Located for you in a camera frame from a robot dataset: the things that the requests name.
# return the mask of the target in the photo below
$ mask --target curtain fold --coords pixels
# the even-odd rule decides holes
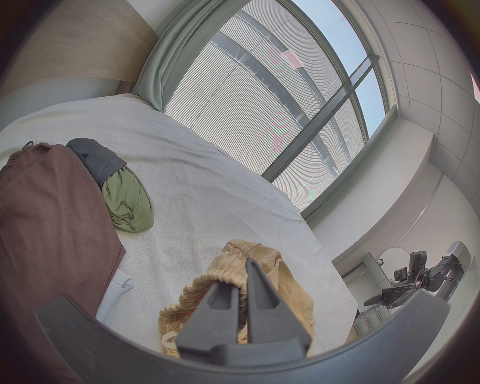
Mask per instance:
[[[200,51],[248,1],[195,0],[190,3],[153,48],[138,81],[138,96],[165,111]]]

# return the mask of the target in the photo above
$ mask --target dark gray garment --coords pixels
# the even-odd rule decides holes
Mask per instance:
[[[111,175],[127,165],[127,162],[119,158],[115,152],[94,139],[78,137],[70,140],[67,147],[74,151],[85,164],[100,188]]]

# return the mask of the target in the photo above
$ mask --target blue sky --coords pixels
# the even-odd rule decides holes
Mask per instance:
[[[293,0],[322,31],[342,61],[348,74],[361,64],[367,54],[357,34],[331,0]],[[385,116],[382,96],[373,71],[357,88],[357,96],[369,136]]]

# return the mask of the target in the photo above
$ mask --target folded green cloth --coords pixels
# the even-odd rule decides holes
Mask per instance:
[[[140,232],[153,225],[153,207],[137,177],[120,168],[102,186],[103,198],[115,228]]]

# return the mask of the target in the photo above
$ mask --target white bed sheet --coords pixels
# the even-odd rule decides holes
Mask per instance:
[[[154,226],[118,232],[119,269],[134,288],[120,296],[112,328],[160,351],[159,311],[178,301],[231,239],[278,249],[315,303],[314,353],[342,345],[357,303],[288,197],[213,144],[133,95],[80,100],[23,117],[0,132],[0,156],[28,141],[88,137],[128,162],[146,187]]]

